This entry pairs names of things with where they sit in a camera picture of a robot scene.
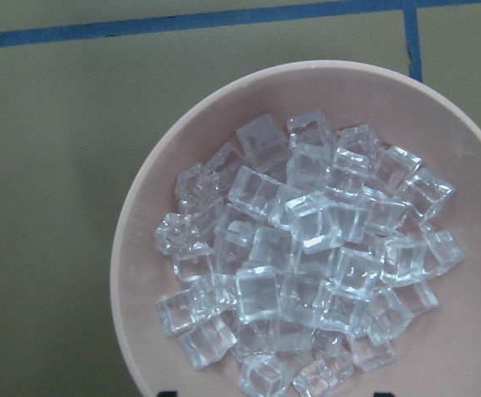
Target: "tabletop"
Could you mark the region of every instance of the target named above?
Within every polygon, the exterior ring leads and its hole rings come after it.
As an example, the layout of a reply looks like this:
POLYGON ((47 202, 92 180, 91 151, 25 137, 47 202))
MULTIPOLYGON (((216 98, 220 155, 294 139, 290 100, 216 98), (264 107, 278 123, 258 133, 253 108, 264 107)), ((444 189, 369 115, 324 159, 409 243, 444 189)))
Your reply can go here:
POLYGON ((0 396, 138 396, 112 325, 113 234, 195 103, 296 60, 421 80, 481 127, 481 0, 0 2, 0 396))

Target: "tile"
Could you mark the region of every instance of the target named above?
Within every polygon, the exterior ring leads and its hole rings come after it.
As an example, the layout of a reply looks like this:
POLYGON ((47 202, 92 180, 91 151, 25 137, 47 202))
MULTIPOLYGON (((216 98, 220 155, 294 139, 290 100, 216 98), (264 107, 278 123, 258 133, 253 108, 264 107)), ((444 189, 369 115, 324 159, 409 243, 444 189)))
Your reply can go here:
POLYGON ((138 395, 107 281, 131 181, 215 89, 319 58, 406 73, 401 13, 0 49, 0 395, 138 395))
POLYGON ((46 2, 44 0, 0 1, 0 31, 37 27, 120 21, 149 17, 219 12, 236 9, 287 6, 320 0, 118 0, 46 2))
POLYGON ((423 78, 481 128, 481 4, 418 10, 423 78))

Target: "pink bowl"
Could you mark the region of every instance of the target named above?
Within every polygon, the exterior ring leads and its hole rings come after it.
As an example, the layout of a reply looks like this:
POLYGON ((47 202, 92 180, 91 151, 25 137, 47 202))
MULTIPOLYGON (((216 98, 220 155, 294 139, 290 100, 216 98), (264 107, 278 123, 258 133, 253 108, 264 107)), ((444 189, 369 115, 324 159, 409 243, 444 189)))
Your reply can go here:
POLYGON ((170 261, 152 240, 176 212, 179 171, 204 162, 235 129, 262 113, 285 118, 320 108, 334 127, 372 124, 382 141, 421 155, 457 194, 441 225, 467 259, 431 281, 441 306, 395 341, 398 362, 358 373, 336 395, 481 396, 481 130, 453 103, 406 76, 371 65, 313 60, 245 76, 203 99, 158 142, 136 176, 119 217, 112 249, 111 298, 117 337, 141 393, 242 396, 232 356, 195 371, 176 337, 165 338, 155 301, 178 291, 170 261))

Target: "bowl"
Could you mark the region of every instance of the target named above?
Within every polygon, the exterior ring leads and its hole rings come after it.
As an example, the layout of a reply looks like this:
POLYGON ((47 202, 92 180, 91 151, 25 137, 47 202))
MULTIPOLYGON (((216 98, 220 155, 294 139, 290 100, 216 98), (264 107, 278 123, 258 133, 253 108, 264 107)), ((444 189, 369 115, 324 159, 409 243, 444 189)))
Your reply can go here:
POLYGON ((176 212, 178 172, 204 162, 236 128, 263 113, 287 117, 320 108, 335 128, 368 122, 381 141, 420 155, 457 188, 441 226, 466 260, 431 280, 441 306, 394 342, 398 361, 352 376, 336 395, 481 396, 481 130, 453 103, 413 79, 336 60, 279 65, 220 88, 183 115, 141 166, 123 205, 112 249, 111 299, 117 338, 140 392, 156 396, 242 396, 228 354, 195 371, 177 338, 163 337, 155 301, 180 290, 152 232, 176 212))

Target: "pile of clear cubes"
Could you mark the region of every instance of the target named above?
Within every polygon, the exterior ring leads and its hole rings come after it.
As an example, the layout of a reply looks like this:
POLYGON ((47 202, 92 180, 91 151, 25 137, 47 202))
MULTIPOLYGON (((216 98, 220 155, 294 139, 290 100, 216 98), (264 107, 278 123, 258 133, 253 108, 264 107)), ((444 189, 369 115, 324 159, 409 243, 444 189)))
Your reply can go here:
POLYGON ((438 306, 431 277, 465 254, 434 218, 454 187, 372 126, 322 111, 236 131, 176 183, 155 230, 182 290, 156 303, 197 370, 228 351, 252 397, 332 396, 393 363, 392 340, 438 306))

